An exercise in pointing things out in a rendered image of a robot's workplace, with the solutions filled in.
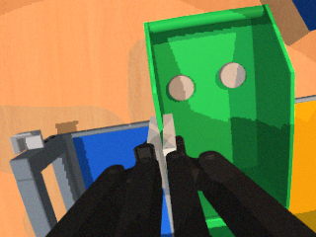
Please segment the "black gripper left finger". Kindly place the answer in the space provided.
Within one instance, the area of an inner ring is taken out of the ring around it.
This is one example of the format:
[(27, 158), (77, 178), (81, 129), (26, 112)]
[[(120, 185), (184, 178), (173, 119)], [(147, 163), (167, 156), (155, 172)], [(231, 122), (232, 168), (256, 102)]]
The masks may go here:
[(156, 116), (133, 152), (133, 167), (106, 168), (45, 237), (161, 237), (166, 177)]

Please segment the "grey shelf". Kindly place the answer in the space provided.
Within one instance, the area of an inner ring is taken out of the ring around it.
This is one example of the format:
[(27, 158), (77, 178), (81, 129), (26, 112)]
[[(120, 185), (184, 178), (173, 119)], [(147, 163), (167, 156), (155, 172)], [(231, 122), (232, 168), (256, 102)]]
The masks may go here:
[[(21, 153), (9, 163), (36, 237), (46, 236), (57, 223), (41, 171), (52, 164), (67, 212), (106, 168), (135, 165), (133, 148), (147, 141), (149, 123), (60, 133), (46, 139), (40, 129), (9, 137), (14, 155)], [(167, 173), (163, 193), (161, 237), (174, 237)], [(316, 95), (295, 98), (289, 211), (316, 233)]]

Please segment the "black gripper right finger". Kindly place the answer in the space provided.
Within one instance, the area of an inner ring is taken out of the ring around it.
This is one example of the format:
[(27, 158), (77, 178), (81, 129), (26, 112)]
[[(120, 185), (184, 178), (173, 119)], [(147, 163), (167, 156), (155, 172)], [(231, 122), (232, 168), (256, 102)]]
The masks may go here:
[[(217, 151), (187, 155), (173, 115), (163, 115), (163, 153), (175, 237), (212, 237), (198, 191), (235, 237), (316, 237), (305, 223)], [(218, 196), (217, 196), (218, 193)]]

